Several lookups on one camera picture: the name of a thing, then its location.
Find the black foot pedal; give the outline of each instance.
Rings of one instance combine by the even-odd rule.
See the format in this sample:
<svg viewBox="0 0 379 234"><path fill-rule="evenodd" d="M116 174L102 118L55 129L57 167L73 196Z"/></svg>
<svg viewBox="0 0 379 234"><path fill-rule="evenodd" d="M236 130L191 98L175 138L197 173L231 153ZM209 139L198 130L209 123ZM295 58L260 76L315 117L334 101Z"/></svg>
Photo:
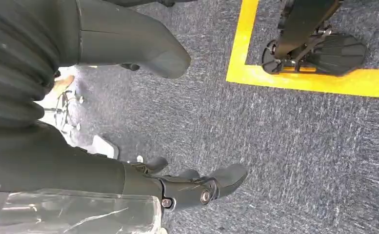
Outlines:
<svg viewBox="0 0 379 234"><path fill-rule="evenodd" d="M270 74L305 73L343 76L361 67L367 48L349 35L312 36L309 42L292 51L288 58L275 59L276 41L262 55L262 67Z"/></svg>
<svg viewBox="0 0 379 234"><path fill-rule="evenodd" d="M314 66L317 74L343 76L362 66L366 52L366 46L354 36L330 35L315 46L305 62Z"/></svg>

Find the floor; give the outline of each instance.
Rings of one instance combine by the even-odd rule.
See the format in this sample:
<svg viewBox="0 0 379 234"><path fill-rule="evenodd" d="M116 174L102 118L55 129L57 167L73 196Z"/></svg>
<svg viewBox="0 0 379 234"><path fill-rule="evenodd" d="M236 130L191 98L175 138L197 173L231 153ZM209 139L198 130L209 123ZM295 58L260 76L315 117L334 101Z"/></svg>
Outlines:
<svg viewBox="0 0 379 234"><path fill-rule="evenodd" d="M230 163L245 184L208 207L167 214L172 234L379 234L379 98L225 81L240 0L136 10L162 21L192 56L180 79L119 66L79 67L78 145L100 134L122 160L166 157L167 173ZM279 0L261 0L248 64L277 35ZM347 0L332 19L370 48L379 68L379 0Z"/></svg>

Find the bolt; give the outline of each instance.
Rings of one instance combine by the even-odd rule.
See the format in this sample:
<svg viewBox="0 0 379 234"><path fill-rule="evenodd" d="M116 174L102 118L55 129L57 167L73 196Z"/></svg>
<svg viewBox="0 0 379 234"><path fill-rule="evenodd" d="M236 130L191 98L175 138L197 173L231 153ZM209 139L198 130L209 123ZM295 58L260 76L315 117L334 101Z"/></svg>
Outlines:
<svg viewBox="0 0 379 234"><path fill-rule="evenodd" d="M172 207L172 200L169 198L165 198L162 200L162 206L165 208L171 208Z"/></svg>
<svg viewBox="0 0 379 234"><path fill-rule="evenodd" d="M211 193L208 190L202 191L202 193L201 193L201 202L203 204L206 204L206 203L209 202L210 199L211 199Z"/></svg>

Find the yellow tape line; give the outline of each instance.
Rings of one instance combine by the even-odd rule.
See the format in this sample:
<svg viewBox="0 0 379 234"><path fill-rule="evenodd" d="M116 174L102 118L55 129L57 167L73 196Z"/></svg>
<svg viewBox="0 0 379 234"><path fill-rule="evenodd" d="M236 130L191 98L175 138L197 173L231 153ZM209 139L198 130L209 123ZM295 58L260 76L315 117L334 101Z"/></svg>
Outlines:
<svg viewBox="0 0 379 234"><path fill-rule="evenodd" d="M270 75L245 65L259 0L243 0L226 80L241 84L379 98L379 70L360 69L344 77L309 74Z"/></svg>

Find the clear plastic shield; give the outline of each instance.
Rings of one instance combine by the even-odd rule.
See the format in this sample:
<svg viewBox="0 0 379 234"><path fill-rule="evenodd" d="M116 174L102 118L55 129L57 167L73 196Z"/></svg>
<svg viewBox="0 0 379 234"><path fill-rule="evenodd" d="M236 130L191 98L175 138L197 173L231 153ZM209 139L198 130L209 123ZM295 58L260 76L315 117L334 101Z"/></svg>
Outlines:
<svg viewBox="0 0 379 234"><path fill-rule="evenodd" d="M158 234L153 196L40 190L0 193L0 234Z"/></svg>

